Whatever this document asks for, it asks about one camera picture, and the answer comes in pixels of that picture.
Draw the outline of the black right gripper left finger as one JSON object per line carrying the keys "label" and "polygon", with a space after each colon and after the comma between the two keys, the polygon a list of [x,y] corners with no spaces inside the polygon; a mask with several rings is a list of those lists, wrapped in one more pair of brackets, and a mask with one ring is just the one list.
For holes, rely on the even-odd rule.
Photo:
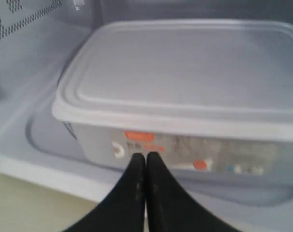
{"label": "black right gripper left finger", "polygon": [[135,153],[108,195],[65,231],[142,232],[145,221],[145,176],[145,157]]}

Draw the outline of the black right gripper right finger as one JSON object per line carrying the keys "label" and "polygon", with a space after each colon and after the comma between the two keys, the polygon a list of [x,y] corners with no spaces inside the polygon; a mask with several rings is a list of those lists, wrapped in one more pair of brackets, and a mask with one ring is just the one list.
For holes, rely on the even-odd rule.
{"label": "black right gripper right finger", "polygon": [[169,172],[159,153],[146,159],[146,208],[150,232],[236,232],[197,203]]}

